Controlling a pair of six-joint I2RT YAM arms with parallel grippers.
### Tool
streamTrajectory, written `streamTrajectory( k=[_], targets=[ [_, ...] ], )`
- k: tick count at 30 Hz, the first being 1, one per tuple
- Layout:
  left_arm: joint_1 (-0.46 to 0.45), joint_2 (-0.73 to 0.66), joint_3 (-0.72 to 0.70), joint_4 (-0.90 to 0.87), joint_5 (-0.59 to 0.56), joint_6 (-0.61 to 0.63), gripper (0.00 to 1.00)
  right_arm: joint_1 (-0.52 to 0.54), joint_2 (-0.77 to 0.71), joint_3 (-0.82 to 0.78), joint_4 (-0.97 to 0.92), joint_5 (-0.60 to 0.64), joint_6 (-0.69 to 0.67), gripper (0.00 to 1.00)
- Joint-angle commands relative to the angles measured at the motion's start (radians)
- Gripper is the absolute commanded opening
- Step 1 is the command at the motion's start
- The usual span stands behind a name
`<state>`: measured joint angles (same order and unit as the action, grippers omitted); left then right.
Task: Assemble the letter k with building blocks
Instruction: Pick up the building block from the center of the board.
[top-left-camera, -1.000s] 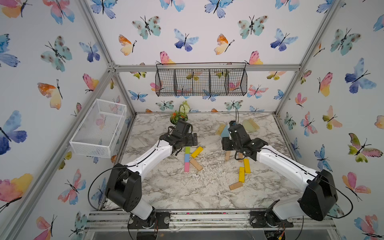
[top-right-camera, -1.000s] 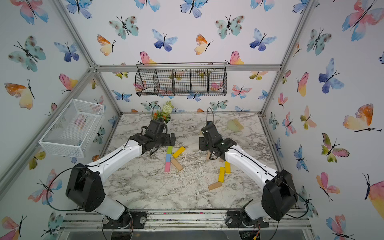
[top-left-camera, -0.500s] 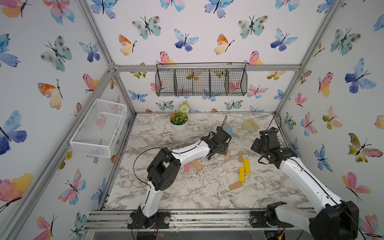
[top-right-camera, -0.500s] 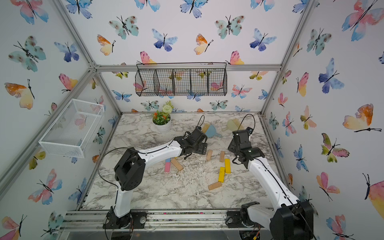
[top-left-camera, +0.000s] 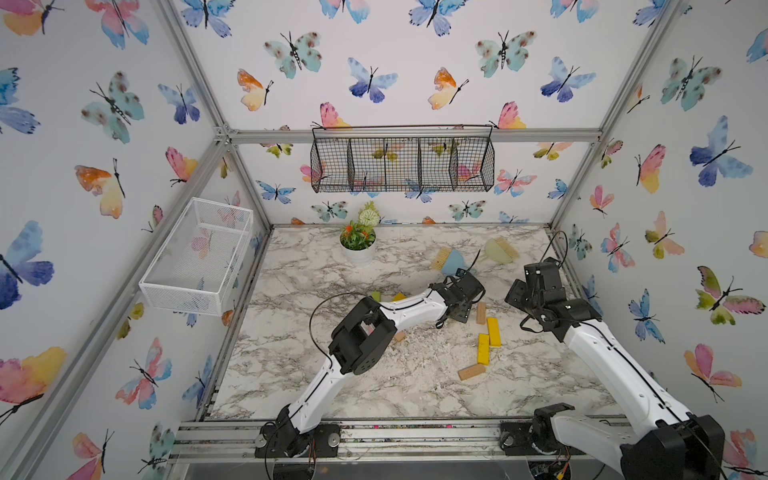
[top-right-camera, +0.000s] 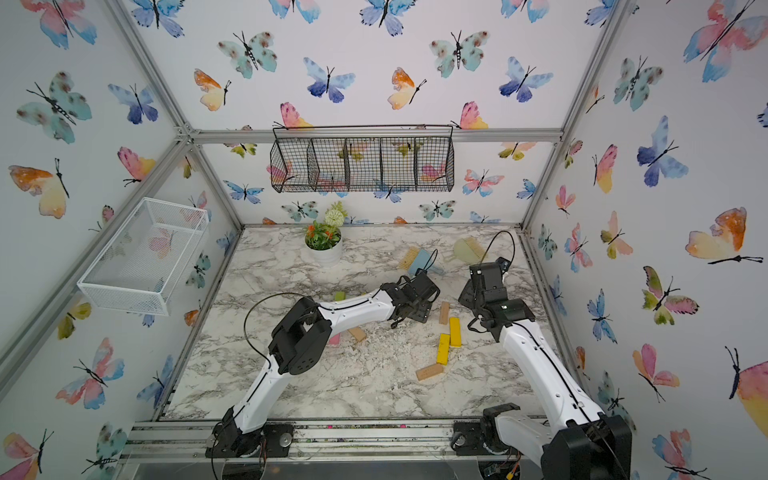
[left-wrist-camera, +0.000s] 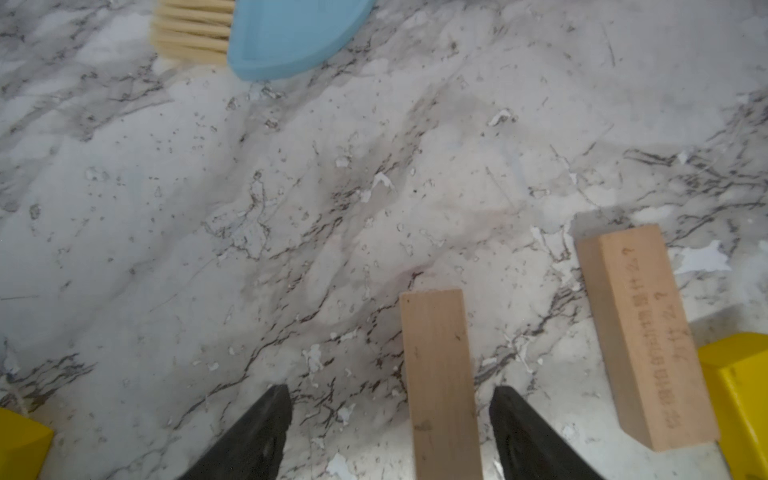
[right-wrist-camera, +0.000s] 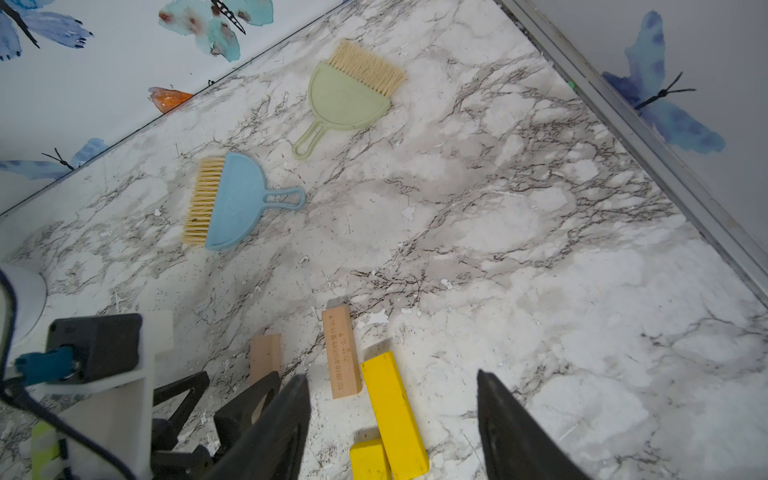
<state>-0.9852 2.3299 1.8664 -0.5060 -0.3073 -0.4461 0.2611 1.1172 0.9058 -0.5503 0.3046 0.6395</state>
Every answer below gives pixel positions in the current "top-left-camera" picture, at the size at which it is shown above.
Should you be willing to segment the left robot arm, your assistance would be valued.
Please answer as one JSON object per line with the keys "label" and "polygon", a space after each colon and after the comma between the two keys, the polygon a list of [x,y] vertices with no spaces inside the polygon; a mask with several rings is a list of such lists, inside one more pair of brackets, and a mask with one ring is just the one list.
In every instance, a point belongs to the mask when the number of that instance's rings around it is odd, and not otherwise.
{"label": "left robot arm", "polygon": [[380,361],[396,334],[426,323],[440,329],[449,319],[465,323],[485,292],[472,273],[459,269],[415,296],[392,302],[361,298],[332,331],[324,363],[304,392],[261,427],[255,456],[293,458],[317,445],[315,430],[333,400]]}

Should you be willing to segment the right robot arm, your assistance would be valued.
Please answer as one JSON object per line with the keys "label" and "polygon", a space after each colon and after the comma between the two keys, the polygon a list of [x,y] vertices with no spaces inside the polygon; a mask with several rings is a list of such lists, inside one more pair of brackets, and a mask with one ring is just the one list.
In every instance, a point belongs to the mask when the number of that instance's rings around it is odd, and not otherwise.
{"label": "right robot arm", "polygon": [[566,403],[535,410],[527,433],[502,430],[501,447],[544,455],[581,451],[625,479],[723,479],[725,433],[709,415],[697,416],[669,394],[626,351],[584,299],[570,299],[560,264],[528,264],[505,301],[574,352],[611,394],[629,425],[592,419]]}

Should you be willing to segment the natural wood block bottom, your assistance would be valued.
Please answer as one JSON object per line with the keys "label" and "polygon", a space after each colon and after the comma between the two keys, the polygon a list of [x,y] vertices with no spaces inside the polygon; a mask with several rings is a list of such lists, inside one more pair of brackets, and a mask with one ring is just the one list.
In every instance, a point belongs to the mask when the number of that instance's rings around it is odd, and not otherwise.
{"label": "natural wood block bottom", "polygon": [[470,367],[466,367],[458,371],[458,376],[461,381],[467,381],[471,378],[477,377],[486,372],[486,366],[484,364],[475,364]]}

